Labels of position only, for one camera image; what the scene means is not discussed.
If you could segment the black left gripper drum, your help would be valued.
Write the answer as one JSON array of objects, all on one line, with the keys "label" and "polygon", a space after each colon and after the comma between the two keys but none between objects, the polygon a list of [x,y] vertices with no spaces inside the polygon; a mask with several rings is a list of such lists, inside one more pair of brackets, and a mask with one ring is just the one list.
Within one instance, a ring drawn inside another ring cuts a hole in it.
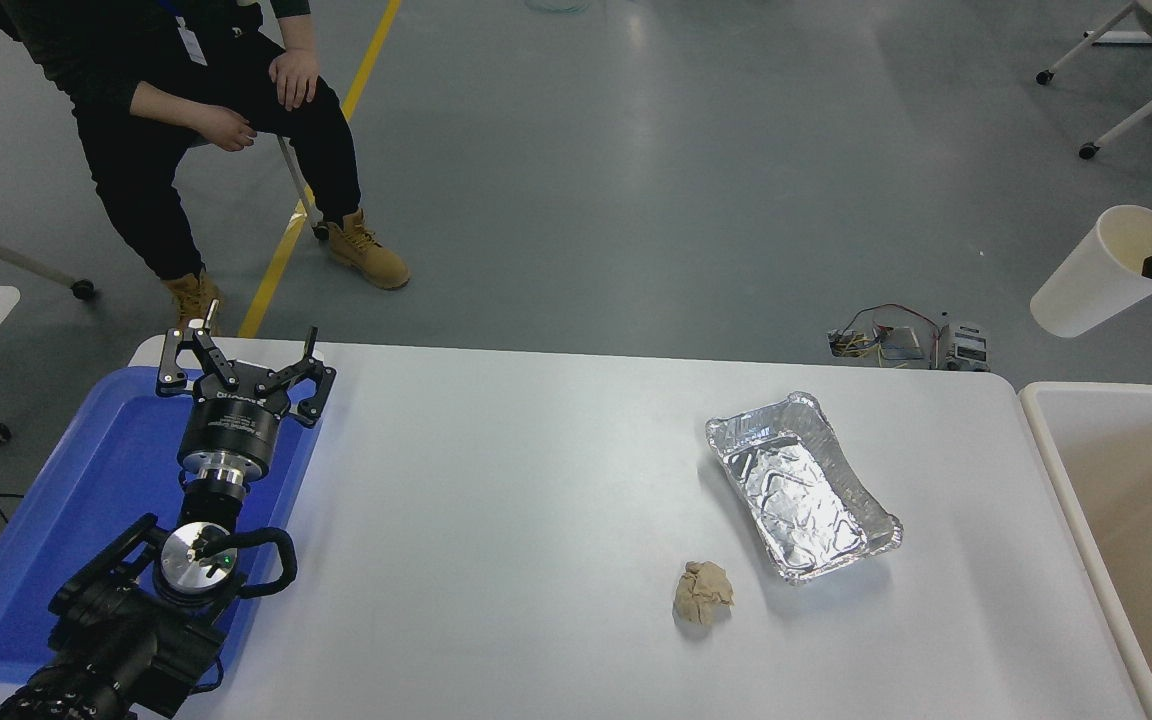
[{"label": "black left gripper drum", "polygon": [[289,411],[289,395],[253,395],[253,386],[225,389],[215,377],[194,382],[194,406],[179,446],[179,464],[198,471],[206,457],[236,456],[243,471],[266,471],[273,460],[280,423]]}]

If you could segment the person's right hand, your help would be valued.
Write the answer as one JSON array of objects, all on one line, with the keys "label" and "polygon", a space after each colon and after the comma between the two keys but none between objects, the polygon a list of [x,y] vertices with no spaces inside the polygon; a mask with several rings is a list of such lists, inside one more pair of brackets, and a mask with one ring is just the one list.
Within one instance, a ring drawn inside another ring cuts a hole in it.
[{"label": "person's right hand", "polygon": [[218,105],[200,106],[194,127],[202,138],[227,152],[251,147],[259,136],[237,111]]}]

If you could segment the person's left hand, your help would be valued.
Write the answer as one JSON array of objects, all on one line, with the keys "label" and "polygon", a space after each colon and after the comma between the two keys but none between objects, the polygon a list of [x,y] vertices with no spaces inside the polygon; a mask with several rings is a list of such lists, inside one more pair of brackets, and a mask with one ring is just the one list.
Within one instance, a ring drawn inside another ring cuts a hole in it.
[{"label": "person's left hand", "polygon": [[312,46],[288,47],[271,60],[270,79],[274,83],[276,100],[287,111],[301,109],[314,101],[320,81],[320,61]]}]

